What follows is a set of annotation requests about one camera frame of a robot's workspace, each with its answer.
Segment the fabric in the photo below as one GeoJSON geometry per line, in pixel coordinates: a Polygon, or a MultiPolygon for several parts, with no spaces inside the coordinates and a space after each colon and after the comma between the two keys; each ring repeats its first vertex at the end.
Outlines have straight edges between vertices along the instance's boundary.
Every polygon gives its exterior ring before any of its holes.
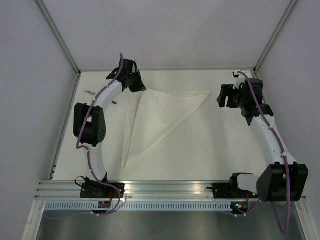
{"type": "Polygon", "coordinates": [[[121,169],[140,158],[163,141],[207,100],[211,92],[133,93],[127,112],[121,169]]]}

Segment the floor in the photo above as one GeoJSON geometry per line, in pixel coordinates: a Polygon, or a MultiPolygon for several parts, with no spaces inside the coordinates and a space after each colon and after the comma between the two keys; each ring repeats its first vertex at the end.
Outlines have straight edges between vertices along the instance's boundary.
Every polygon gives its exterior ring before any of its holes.
{"type": "MultiPolygon", "coordinates": [[[[124,130],[130,100],[125,90],[105,110],[107,136],[103,142],[103,162],[113,181],[218,181],[232,173],[260,175],[266,169],[262,149],[240,109],[219,108],[217,97],[222,84],[235,82],[231,70],[143,71],[148,89],[159,92],[210,91],[206,102],[143,160],[121,170],[124,130]]],[[[86,103],[97,92],[108,72],[83,72],[75,96],[86,103]]],[[[76,149],[73,111],[59,153],[54,180],[74,180],[86,175],[83,150],[76,149]]]]}

